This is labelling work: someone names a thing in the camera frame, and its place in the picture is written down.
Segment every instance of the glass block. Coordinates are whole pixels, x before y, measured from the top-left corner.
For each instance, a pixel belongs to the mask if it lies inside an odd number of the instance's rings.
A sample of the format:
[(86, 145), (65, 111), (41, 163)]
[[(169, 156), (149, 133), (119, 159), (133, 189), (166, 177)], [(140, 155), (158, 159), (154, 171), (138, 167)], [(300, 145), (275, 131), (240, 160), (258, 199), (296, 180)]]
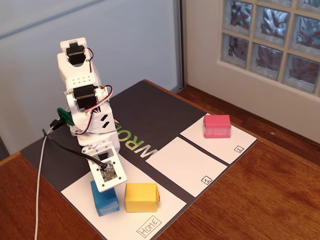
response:
[(256, 11), (254, 37), (277, 45), (285, 44), (290, 13), (263, 6)]
[(253, 5), (234, 0), (224, 0), (223, 28), (249, 35)]
[(228, 34), (223, 34), (222, 41), (221, 59), (238, 67), (246, 68), (249, 41)]
[(288, 54), (282, 83), (308, 93), (314, 93), (319, 70), (319, 62)]
[(290, 47), (320, 57), (320, 20), (295, 15)]
[(297, 8), (318, 14), (320, 13), (320, 0), (299, 0)]
[(253, 43), (250, 70), (256, 74), (276, 80), (282, 56), (282, 51)]
[(277, 4), (280, 6), (291, 7), (292, 0), (258, 0), (259, 2)]

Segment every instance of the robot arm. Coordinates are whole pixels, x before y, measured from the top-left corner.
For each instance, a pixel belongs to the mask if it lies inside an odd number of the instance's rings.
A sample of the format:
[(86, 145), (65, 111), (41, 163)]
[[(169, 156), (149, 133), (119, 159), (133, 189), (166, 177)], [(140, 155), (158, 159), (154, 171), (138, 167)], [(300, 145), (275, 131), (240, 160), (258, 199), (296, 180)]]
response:
[(118, 157), (120, 142), (109, 103), (113, 90), (101, 85), (85, 38), (62, 41), (60, 47), (58, 66), (74, 122), (70, 132), (83, 146), (83, 153), (97, 159), (103, 156), (101, 161), (108, 164), (103, 170), (88, 160), (97, 188), (103, 192), (127, 180)]

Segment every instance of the white cable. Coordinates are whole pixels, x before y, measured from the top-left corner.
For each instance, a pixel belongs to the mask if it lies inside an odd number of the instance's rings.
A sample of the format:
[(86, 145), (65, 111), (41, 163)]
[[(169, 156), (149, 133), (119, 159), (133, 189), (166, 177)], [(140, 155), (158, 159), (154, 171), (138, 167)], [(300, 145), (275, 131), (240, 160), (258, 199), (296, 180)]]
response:
[[(47, 134), (51, 132), (54, 127), (52, 126)], [(41, 167), (42, 167), (42, 159), (44, 158), (44, 150), (46, 145), (47, 136), (44, 136), (44, 140), (42, 143), (41, 155), (40, 155), (40, 162), (39, 162), (39, 169), (38, 169), (38, 178), (36, 182), (36, 198), (35, 198), (35, 230), (34, 230), (34, 240), (38, 238), (38, 222), (39, 222), (39, 187), (40, 187), (40, 175), (41, 175)]]

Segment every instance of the red wire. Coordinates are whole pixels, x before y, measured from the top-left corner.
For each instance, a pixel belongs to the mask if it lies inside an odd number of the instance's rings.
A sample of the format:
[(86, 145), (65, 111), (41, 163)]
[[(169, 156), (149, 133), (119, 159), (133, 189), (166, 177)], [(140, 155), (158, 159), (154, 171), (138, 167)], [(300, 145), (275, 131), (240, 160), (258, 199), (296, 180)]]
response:
[(91, 111), (90, 111), (89, 122), (88, 122), (88, 124), (86, 125), (85, 130), (84, 130), (83, 132), (81, 132), (81, 133), (75, 133), (75, 134), (77, 134), (77, 135), (82, 135), (82, 134), (84, 134), (84, 133), (88, 130), (88, 128), (89, 128), (89, 126), (90, 126), (90, 123), (91, 123), (92, 115), (93, 115), (93, 111), (91, 110)]
[(85, 111), (95, 109), (95, 108), (97, 107), (97, 105), (99, 105), (101, 102), (103, 102), (104, 100), (106, 100), (107, 98), (109, 98), (110, 95), (111, 95), (112, 92), (113, 92), (112, 86), (110, 86), (110, 85), (106, 85), (106, 86), (101, 87), (101, 88), (102, 88), (102, 89), (104, 89), (104, 88), (111, 88), (111, 90), (110, 90), (109, 94), (108, 94), (104, 99), (102, 99), (100, 102), (98, 102), (97, 104), (95, 104), (95, 105), (93, 105), (93, 106), (91, 106), (91, 107), (85, 108), (85, 109), (84, 109)]

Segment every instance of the paper box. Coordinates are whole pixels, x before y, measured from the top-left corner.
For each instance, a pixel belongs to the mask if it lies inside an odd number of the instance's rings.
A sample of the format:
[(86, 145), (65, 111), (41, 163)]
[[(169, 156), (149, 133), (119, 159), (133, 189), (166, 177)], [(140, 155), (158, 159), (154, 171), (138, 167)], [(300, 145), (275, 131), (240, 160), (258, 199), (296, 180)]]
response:
[(229, 115), (205, 115), (203, 135), (208, 138), (230, 138), (231, 123)]
[(156, 183), (127, 183), (125, 186), (125, 208), (128, 213), (155, 213), (160, 203)]
[(91, 189), (95, 208), (100, 217), (119, 211), (119, 202), (114, 188), (104, 192), (99, 192), (95, 181), (92, 181)]

